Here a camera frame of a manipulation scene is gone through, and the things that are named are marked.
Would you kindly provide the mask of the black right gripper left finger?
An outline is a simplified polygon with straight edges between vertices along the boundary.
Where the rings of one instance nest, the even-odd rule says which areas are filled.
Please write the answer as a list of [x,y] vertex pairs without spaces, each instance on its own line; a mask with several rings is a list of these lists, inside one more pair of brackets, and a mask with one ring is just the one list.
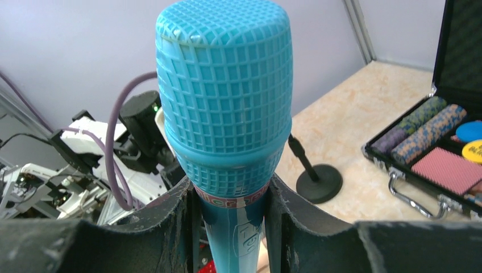
[[181,180],[122,225],[1,221],[2,272],[192,272],[193,187]]

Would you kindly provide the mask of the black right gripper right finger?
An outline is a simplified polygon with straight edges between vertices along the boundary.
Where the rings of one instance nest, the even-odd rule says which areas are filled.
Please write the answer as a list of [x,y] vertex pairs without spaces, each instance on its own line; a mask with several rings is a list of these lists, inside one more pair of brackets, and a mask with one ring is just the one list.
[[271,272],[480,272],[480,222],[359,221],[314,206],[277,175],[267,192]]

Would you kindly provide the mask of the blue toy microphone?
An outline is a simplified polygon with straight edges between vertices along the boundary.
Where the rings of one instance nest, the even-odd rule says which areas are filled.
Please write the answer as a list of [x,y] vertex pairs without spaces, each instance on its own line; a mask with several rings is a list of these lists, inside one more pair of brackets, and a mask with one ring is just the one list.
[[292,128],[287,12],[179,1],[156,22],[165,136],[200,198],[218,272],[255,272],[265,193]]

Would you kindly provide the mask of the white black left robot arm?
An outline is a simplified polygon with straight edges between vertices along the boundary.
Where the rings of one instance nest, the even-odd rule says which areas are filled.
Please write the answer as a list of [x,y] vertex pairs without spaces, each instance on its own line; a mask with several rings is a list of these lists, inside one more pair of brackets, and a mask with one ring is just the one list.
[[[167,141],[155,126],[162,112],[155,90],[131,97],[119,113],[115,127],[113,155],[121,177],[138,210],[167,193],[183,177]],[[28,163],[1,168],[1,219],[88,218],[98,225],[115,225],[129,215],[111,192],[102,145],[107,123],[95,120],[83,110],[66,130],[48,139],[67,162],[60,169]]]

